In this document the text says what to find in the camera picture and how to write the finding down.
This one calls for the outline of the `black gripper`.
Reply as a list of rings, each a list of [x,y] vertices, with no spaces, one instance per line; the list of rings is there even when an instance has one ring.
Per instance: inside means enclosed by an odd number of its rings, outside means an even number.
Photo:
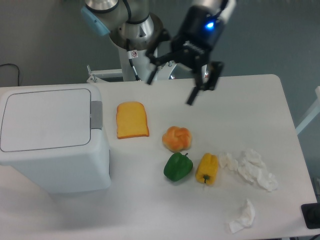
[[[169,32],[165,28],[161,29],[149,43],[145,52],[145,56],[154,65],[146,83],[152,84],[160,66],[175,61],[193,73],[194,87],[186,101],[187,105],[193,105],[199,91],[214,91],[224,63],[221,61],[209,63],[206,82],[204,82],[202,75],[202,67],[208,64],[210,53],[224,30],[225,21],[220,18],[222,11],[220,6],[212,10],[203,5],[192,5],[172,40]],[[155,50],[159,45],[170,40],[171,51],[161,56],[155,56]]]

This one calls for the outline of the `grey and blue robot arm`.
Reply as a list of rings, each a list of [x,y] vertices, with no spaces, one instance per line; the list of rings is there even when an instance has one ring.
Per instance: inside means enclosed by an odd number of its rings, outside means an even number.
[[[180,64],[191,71],[194,87],[187,104],[200,91],[213,91],[224,68],[210,53],[227,25],[234,0],[195,0],[175,36],[150,12],[147,0],[87,0],[81,14],[100,36],[118,48],[123,80],[151,84],[164,66]]]

